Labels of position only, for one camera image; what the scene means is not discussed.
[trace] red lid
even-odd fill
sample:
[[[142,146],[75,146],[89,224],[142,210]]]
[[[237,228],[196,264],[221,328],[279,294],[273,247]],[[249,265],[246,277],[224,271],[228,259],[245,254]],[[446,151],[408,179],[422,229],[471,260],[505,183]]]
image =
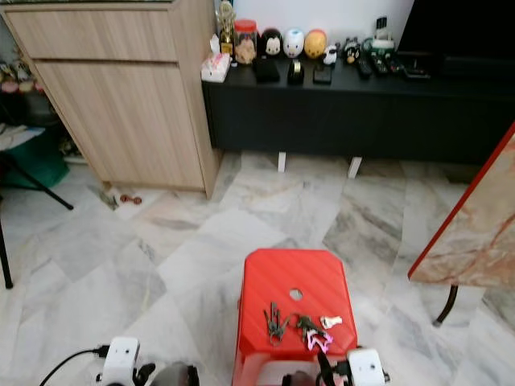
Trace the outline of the red lid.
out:
[[[240,32],[254,32],[257,29],[256,22],[249,18],[241,18],[234,22],[234,29]]]

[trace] black cable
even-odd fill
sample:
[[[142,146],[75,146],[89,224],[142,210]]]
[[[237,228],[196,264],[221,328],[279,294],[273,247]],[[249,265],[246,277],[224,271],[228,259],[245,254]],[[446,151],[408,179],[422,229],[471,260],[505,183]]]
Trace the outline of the black cable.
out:
[[[68,358],[63,360],[61,363],[59,363],[57,366],[54,367],[54,369],[48,373],[48,375],[45,377],[43,382],[39,384],[39,386],[44,386],[48,380],[56,373],[57,370],[59,370],[65,363],[67,363],[70,359],[75,358],[76,356],[82,355],[82,354],[97,354],[101,358],[105,358],[107,356],[107,351],[109,351],[109,345],[100,346],[98,348],[90,348],[89,350],[82,350],[78,351],[73,355],[70,355]]]

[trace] cabinet leg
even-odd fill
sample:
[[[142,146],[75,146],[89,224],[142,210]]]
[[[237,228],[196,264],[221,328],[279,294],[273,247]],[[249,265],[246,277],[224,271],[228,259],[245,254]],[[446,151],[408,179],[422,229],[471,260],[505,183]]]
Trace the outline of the cabinet leg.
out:
[[[443,321],[449,315],[454,306],[454,302],[456,300],[456,295],[458,294],[458,286],[451,285],[451,291],[449,292],[449,298],[447,298],[447,303],[445,304],[440,315],[433,321],[433,326],[440,327],[442,326]]]
[[[356,177],[362,159],[362,157],[352,157],[351,166],[348,168],[347,177],[350,179],[354,179]]]
[[[279,173],[284,173],[285,168],[286,168],[286,151],[279,151],[277,171]]]

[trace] cabinet door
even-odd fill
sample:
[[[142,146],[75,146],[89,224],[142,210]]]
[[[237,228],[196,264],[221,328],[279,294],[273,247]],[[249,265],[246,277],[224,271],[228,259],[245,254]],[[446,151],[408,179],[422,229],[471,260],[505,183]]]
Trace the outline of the cabinet door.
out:
[[[102,180],[204,188],[177,67],[66,62],[35,66]]]

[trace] white wall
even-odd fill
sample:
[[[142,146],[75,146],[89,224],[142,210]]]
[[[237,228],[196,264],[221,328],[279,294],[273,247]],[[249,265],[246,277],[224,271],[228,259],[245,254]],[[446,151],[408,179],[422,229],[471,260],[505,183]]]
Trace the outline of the white wall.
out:
[[[329,40],[344,41],[372,35],[376,19],[388,17],[388,27],[399,42],[414,0],[234,0],[237,18],[252,18],[260,32],[267,27],[285,31],[298,27],[307,33],[322,28]]]

